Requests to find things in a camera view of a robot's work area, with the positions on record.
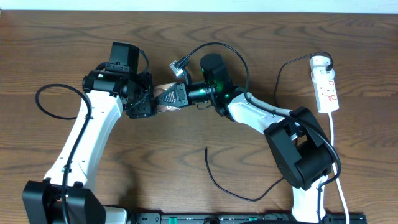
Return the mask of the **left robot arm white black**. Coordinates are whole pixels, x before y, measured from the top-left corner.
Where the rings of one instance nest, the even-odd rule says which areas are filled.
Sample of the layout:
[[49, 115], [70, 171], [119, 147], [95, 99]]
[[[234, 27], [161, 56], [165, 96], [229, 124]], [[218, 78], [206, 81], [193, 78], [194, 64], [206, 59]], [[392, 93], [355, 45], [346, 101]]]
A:
[[105, 206], [94, 195], [95, 180], [117, 120], [155, 115], [152, 75], [138, 71], [145, 53], [114, 42], [108, 62], [99, 64], [82, 82], [75, 124], [57, 160], [40, 182], [29, 181], [22, 193], [30, 223], [133, 223], [127, 209]]

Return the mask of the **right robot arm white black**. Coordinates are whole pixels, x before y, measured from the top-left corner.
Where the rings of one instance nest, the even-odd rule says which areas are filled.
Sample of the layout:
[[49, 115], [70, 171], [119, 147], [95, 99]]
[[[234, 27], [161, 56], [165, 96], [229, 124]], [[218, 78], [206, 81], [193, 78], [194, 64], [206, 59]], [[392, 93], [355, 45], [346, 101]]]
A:
[[340, 160], [313, 113], [305, 107], [288, 110], [269, 105], [234, 85], [220, 54], [205, 55], [200, 66], [203, 81], [158, 86], [156, 105], [171, 110], [209, 102], [220, 116], [262, 133], [282, 178], [292, 186], [294, 219], [324, 222], [323, 190]]

